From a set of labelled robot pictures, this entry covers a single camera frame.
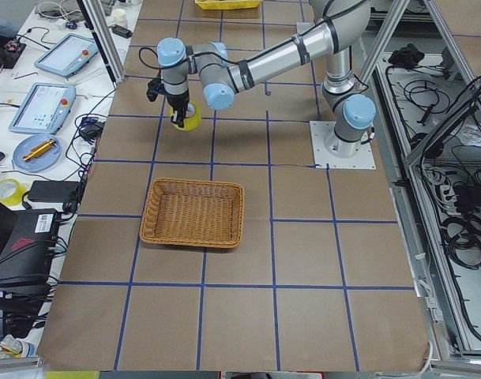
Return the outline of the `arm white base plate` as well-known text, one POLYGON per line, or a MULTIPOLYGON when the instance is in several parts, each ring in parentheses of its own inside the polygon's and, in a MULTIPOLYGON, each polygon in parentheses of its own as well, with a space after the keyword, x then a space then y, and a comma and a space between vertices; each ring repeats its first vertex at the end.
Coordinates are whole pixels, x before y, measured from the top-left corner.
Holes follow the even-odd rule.
POLYGON ((335 122, 310 121, 314 166, 321 169, 375 170, 367 133, 356 142, 344 142, 335 134, 335 122))

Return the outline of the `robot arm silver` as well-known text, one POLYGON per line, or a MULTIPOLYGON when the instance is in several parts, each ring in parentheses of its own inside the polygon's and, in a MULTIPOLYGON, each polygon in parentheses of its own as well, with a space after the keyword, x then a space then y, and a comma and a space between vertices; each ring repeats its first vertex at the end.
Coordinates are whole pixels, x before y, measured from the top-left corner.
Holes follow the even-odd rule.
POLYGON ((325 56, 326 73, 322 93, 336 117, 325 147, 340 158, 353 157, 376 107, 355 89, 357 79, 350 61, 350 46, 365 31, 370 19, 368 1, 312 1, 314 25, 261 53, 237 62, 227 60, 223 43, 187 46, 177 38, 165 38, 156 48, 159 63, 156 78, 148 83, 146 96, 153 102, 165 96, 171 106, 171 122, 188 126, 190 106, 188 76, 196 74, 207 104, 214 111, 228 109, 235 95, 273 77, 325 56))

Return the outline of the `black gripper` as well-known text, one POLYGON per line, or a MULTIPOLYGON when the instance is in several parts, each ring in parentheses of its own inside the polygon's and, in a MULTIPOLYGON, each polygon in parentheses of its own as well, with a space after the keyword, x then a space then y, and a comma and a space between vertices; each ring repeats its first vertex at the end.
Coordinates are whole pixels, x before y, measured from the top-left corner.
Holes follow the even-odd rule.
POLYGON ((185 90, 177 95, 168 93, 166 95, 167 102, 172 109, 171 122, 175 123, 177 127, 183 127, 186 119, 186 112, 190 102, 190 92, 185 90))

